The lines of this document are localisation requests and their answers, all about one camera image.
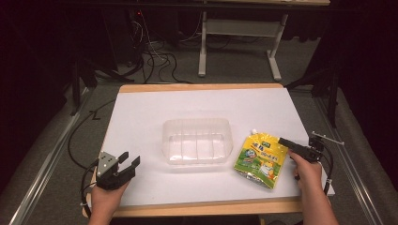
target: cable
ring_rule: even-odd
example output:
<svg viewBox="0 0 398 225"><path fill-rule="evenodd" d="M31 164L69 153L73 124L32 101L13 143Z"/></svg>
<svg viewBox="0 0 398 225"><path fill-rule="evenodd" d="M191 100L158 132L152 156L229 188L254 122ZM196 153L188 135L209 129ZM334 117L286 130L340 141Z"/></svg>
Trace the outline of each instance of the cable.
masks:
<svg viewBox="0 0 398 225"><path fill-rule="evenodd" d="M153 58L153 55L151 54L151 52L145 52L145 53L148 54L148 55L151 57L150 59L147 60L147 63L148 63L150 66L152 66L153 68L154 68L154 67L161 67L161 68L159 69L159 71L158 71L158 76L159 76L160 80L161 80L163 83L192 83L192 82L188 82L188 81L179 80L179 79L176 77L176 75L175 75L176 66L177 66L177 64L176 64L176 57L175 57L172 53L158 52L158 56L164 60L164 62L162 62L162 63L159 64L159 65L155 65L155 61L154 61L155 59ZM170 65L172 64L170 58L173 58L173 60L174 60L174 67L173 67L173 70L172 70L172 72L171 72L171 76L172 76L172 78L175 80L174 82L167 82L167 81L164 80L164 79L162 78L162 76L161 76L161 72L162 72L165 68L167 68L168 66L170 66Z"/></svg>
<svg viewBox="0 0 398 225"><path fill-rule="evenodd" d="M85 191L85 190L88 189L90 186L93 186L93 185L95 185L95 184L97 184L97 181L96 181L96 182L93 182L93 183L91 183L91 184L89 184L89 185L87 185L87 186L85 186L83 190Z"/></svg>
<svg viewBox="0 0 398 225"><path fill-rule="evenodd" d="M325 184L325 187L324 187L324 192L327 195L328 191L329 191L330 183L331 183L331 174L333 172L334 161L333 161L333 154L331 153L330 149L326 145L324 145L324 147L327 150L327 152L329 154L329 157L330 157L330 162L328 162L328 164L329 164L329 172L328 172L328 177L327 177L326 184Z"/></svg>
<svg viewBox="0 0 398 225"><path fill-rule="evenodd" d="M152 67L151 67L151 69L150 69L150 73L149 73L149 76L147 77L147 78L145 78L145 75L144 75L144 84L147 84L148 83L148 81L149 81L149 79L152 77L152 74L153 74L153 70L155 69L155 60L154 60L154 58L153 58L153 56L152 56L152 54L150 53L149 54L149 56L150 56L150 58L152 59L152 62L153 62L153 65L152 65Z"/></svg>
<svg viewBox="0 0 398 225"><path fill-rule="evenodd" d="M81 183L81 188L80 188L80 194L81 194L81 198L82 198L81 206L84 208L85 213L87 214L87 216L88 216L89 218L91 217L91 210L90 210L90 207L88 207L87 199L86 199L86 197L85 197L85 195L84 195L84 190L85 190L84 181L85 181L85 178L87 177L88 172L90 172L91 168L93 168L93 167L95 167L95 166L98 166L99 161L100 161L100 160L97 158L97 159L96 159L93 163L91 163L91 165L85 170L85 172L84 172L84 174L83 174L83 177L82 177L82 183Z"/></svg>
<svg viewBox="0 0 398 225"><path fill-rule="evenodd" d="M139 23L136 22L136 21L132 21L132 23L138 25L138 26L137 26L137 29L136 29L135 32L134 32L134 37L135 37L135 35L136 35L137 32L138 32L138 28L141 28L141 36L140 36L140 41L139 41L139 43L141 43L141 42L143 41L143 36L144 36L144 29L143 29L143 26L141 26L141 24L139 24Z"/></svg>
<svg viewBox="0 0 398 225"><path fill-rule="evenodd" d="M147 28L147 26L146 26L144 14L143 14L143 12L142 12L141 10L140 10L140 13L141 13L141 17L143 18L143 23L144 23L144 27L145 27L145 30L146 30L146 37L148 38L148 43L149 43L150 47L152 48L153 52L154 52L156 55L158 55L158 54L156 53L155 49L154 49L153 46L152 46L152 42L150 41L149 32L148 32L148 28Z"/></svg>
<svg viewBox="0 0 398 225"><path fill-rule="evenodd" d="M70 159L71 159L77 166L81 167L82 169L87 170L87 167L85 167L83 164L79 163L79 162L73 157L73 155L72 155L72 153L71 153L70 143L71 143L72 137L73 137L73 135L76 133L76 131L78 130L78 128L79 128L79 127L80 127L92 114L97 114L97 111L98 111L98 110L102 109L103 107L105 107L106 105L108 105L108 104L110 104L110 103L112 103L112 102L114 102L114 101L115 101L115 99L112 99L112 100L106 102L105 104L99 106L95 111L90 111L90 114L89 114L86 118L84 118L84 119L76 126L76 128L70 133L70 136L69 136L69 139L68 139L68 154L69 154Z"/></svg>
<svg viewBox="0 0 398 225"><path fill-rule="evenodd" d="M190 37L186 38L186 39L180 40L179 42L188 41L188 40L195 39L195 38L198 38L198 37L201 36L201 35L196 35L196 34L197 34L198 30L199 30L200 24L202 23L202 15L203 15L203 12L201 12L200 15L199 15L198 24L196 25L196 29L195 29L195 31L193 31L192 35Z"/></svg>

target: gray carpet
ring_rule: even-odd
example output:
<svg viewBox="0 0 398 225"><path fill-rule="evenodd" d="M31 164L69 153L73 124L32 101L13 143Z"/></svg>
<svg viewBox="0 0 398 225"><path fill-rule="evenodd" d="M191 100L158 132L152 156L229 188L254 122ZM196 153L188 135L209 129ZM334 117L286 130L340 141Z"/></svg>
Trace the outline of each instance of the gray carpet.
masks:
<svg viewBox="0 0 398 225"><path fill-rule="evenodd" d="M264 56L264 45L269 43L266 39L254 43L233 41L223 49L208 50L207 76L205 78L197 77L199 58L197 45L181 45L178 49L165 46L158 49L161 45L156 46L155 43L153 47L158 49L158 53L173 53L176 56L175 75L180 80L192 83L274 83ZM303 74L316 44L316 41L300 43L296 39L281 43L277 53L277 62L283 77L282 84L288 84ZM211 43L211 47L214 48L222 45L223 43L219 41ZM173 80L170 75L172 70L172 67L166 67L159 75L159 67L157 67L150 81L154 83L171 82ZM146 76L149 71L150 67L145 66ZM141 72L131 77L138 83L144 79ZM114 99L120 85L119 82L99 80L99 86L87 94L89 99L81 110L78 123L89 114L89 111ZM338 137L345 142L346 152L355 165L354 168L360 181L363 182L360 190L368 191L371 203L381 221L378 220L378 217L372 218L377 215L372 207L371 213L364 213L363 209L369 203L364 205L363 201L359 200L358 191L353 189L357 180L347 176L347 173L351 173L352 170L346 168L342 150L335 144L331 144L329 147L335 156L332 184L336 195L331 197L330 201L337 218L341 224L398 224L398 217L394 214L394 209L398 206L397 193L364 138L360 126L346 104L343 93L339 92L339 105L336 112L337 130L335 130L329 128L329 124L324 118L325 112L320 104L324 99L312 98L308 88L300 87L298 90L291 91L291 97L303 125L309 134L316 131L334 137L337 133ZM74 157L82 164L88 165L98 156L112 109L113 103L102 108L97 114L100 120L89 118L73 136L70 147ZM42 132L18 171L15 172L8 188L0 197L0 224L9 223L17 211L41 164L67 126L70 112L71 101ZM83 172L83 169L77 167L70 160L68 149L64 145L62 156L41 193L36 207L28 215L30 217L26 224L85 224L87 219L82 216L82 208L79 205L79 188ZM261 215L261 218L264 218L266 222L278 219L286 224L295 224L301 220L301 214Z"/></svg>

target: wooden table edge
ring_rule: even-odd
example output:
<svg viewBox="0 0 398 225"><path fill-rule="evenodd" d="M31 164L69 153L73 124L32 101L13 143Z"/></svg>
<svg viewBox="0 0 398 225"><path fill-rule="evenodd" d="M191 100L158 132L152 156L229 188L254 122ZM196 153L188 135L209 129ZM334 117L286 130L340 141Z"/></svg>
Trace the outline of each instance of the wooden table edge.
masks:
<svg viewBox="0 0 398 225"><path fill-rule="evenodd" d="M283 88L283 86L280 83L126 84L120 87L119 93L250 88Z"/></svg>
<svg viewBox="0 0 398 225"><path fill-rule="evenodd" d="M91 194L87 194L87 200L91 201ZM121 206L115 211L114 218L260 215L299 212L302 212L300 197L286 197L267 200Z"/></svg>

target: desk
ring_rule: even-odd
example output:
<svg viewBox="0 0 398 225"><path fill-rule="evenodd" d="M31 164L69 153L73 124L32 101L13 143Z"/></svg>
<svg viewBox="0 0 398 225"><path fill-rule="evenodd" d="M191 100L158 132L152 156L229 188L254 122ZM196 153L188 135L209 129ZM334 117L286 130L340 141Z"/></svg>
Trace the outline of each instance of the desk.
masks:
<svg viewBox="0 0 398 225"><path fill-rule="evenodd" d="M304 5L304 6L328 6L329 0L309 0L309 1L278 1L278 0L210 0L206 2L241 2L256 4L279 4L279 5ZM207 34L230 35L230 36L252 36L273 38L273 45L267 50L267 59L271 68L273 79L279 82L282 77L276 63L275 54L286 26L288 14L283 14L276 22L259 21L238 21L238 20L218 20L208 19L204 11L202 16L202 45L199 55L199 77L206 76L207 60Z"/></svg>
<svg viewBox="0 0 398 225"><path fill-rule="evenodd" d="M275 110L264 111L265 106ZM161 153L162 123L174 117L200 116L229 120L234 148L227 162L206 167L168 165ZM138 156L141 165L115 217L300 212L299 190L291 174L295 165L290 158L274 189L248 181L233 169L253 128L300 144L308 141L287 90L277 83L122 86L101 151L114 156L129 151L130 158L120 170Z"/></svg>

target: aluminum rail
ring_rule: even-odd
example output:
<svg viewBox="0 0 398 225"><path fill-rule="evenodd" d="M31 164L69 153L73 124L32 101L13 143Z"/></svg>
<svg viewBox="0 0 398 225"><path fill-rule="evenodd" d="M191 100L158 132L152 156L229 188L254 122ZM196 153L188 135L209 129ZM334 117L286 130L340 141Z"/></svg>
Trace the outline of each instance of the aluminum rail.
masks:
<svg viewBox="0 0 398 225"><path fill-rule="evenodd" d="M332 138L341 142L342 138L339 132L336 128L333 128L329 122L329 119L327 117L327 106L325 105L325 102L319 97L315 97L314 102L329 128ZM375 205L369 195L369 191L367 187L363 184L360 175L358 174L357 169L355 168L354 163L351 160L351 157L348 155L347 149L343 145L337 143L336 148L339 150L339 157L343 162L342 164L344 165L344 170L347 174L348 180L350 181L351 186L354 189L355 194L357 195L360 206L362 207L362 211L368 219L369 224L382 225L383 221L381 220L380 215L377 213Z"/></svg>
<svg viewBox="0 0 398 225"><path fill-rule="evenodd" d="M89 100L91 93L92 91L89 91L88 88L84 89L82 93L82 96L84 97L83 104L81 105L80 109L78 109L78 112L75 113L75 115L69 119L69 123L67 124L64 131L58 138L54 149L49 153L49 155L44 160L35 180L33 181L28 191L26 192L20 206L18 207L17 211L12 217L9 223L10 225L27 224L27 220L29 219L33 210L35 209L35 206L38 200L40 199L41 194L46 188L47 183L49 182L53 174L53 171L59 159L62 156L64 143L68 140L70 136L70 131L77 122L77 120L79 119L81 114L81 109Z"/></svg>

